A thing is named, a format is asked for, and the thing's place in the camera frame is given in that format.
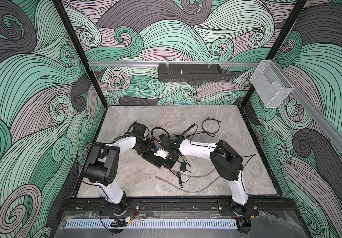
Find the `black network switch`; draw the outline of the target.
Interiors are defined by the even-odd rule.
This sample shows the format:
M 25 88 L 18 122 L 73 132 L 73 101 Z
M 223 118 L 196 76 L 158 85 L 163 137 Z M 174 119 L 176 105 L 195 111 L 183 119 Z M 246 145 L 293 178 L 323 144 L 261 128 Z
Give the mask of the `black network switch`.
M 164 165 L 164 158 L 156 155 L 153 151 L 144 152 L 142 158 L 157 168 L 161 168 Z

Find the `black power adapter with cable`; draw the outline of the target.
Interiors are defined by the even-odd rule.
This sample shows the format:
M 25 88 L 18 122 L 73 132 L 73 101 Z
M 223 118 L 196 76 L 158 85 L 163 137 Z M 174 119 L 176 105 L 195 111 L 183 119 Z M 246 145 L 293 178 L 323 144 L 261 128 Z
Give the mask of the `black power adapter with cable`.
M 183 161 L 180 164 L 180 169 L 179 170 L 177 170 L 177 171 L 176 170 L 171 170 L 171 172 L 177 177 L 179 186 L 181 188 L 183 188 L 184 183 L 187 183 L 190 180 L 190 178 L 192 177 L 192 172 L 187 169 L 188 165 L 189 165 L 189 163 L 187 163 L 186 161 Z

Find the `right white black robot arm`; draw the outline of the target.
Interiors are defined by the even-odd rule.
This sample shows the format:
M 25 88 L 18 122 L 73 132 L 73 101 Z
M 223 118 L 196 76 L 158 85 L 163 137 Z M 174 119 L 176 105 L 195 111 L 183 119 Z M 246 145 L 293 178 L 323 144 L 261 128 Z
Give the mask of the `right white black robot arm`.
M 218 175 L 229 183 L 232 201 L 245 206 L 249 199 L 243 181 L 243 157 L 240 156 L 226 141 L 217 143 L 202 143 L 192 140 L 186 134 L 197 124 L 192 124 L 180 135 L 171 136 L 165 129 L 155 127 L 150 131 L 160 129 L 165 133 L 155 139 L 157 146 L 150 150 L 150 155 L 161 161 L 161 165 L 172 169 L 175 162 L 181 157 L 193 156 L 211 161 Z

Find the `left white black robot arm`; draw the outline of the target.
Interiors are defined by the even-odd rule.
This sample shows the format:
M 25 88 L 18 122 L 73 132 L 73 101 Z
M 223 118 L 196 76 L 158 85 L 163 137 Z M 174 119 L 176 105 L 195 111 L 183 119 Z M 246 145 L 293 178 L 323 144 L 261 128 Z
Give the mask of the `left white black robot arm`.
M 116 181 L 119 156 L 128 149 L 135 149 L 137 154 L 151 164 L 161 167 L 162 158 L 155 154 L 155 143 L 146 134 L 149 129 L 144 124 L 133 122 L 128 131 L 111 143 L 98 142 L 92 146 L 84 166 L 83 176 L 91 185 L 99 187 L 105 201 L 114 213 L 122 213 L 126 209 L 126 194 Z

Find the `black wall tray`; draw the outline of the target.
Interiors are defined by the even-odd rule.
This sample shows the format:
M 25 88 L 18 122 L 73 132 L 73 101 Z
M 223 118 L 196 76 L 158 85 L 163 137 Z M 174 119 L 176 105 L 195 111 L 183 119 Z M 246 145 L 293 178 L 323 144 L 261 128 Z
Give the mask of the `black wall tray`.
M 219 64 L 159 64 L 160 82 L 219 82 L 223 72 Z

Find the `aluminium wall rail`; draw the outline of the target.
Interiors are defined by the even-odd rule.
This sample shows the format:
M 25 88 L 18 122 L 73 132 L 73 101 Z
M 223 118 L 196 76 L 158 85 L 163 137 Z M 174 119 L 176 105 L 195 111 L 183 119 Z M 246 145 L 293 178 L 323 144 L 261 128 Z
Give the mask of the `aluminium wall rail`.
M 239 61 L 88 61 L 89 67 L 157 67 L 159 64 L 204 64 L 210 66 L 212 64 L 219 64 L 222 67 L 257 67 L 257 62 L 239 62 Z

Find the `clear plastic wall holder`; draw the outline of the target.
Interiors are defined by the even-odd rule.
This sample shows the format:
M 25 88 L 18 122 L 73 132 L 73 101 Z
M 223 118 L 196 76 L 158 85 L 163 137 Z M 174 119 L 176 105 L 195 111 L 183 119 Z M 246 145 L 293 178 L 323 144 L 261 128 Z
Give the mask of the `clear plastic wall holder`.
M 250 82 L 266 108 L 278 108 L 293 90 L 283 68 L 273 60 L 263 60 L 252 74 Z

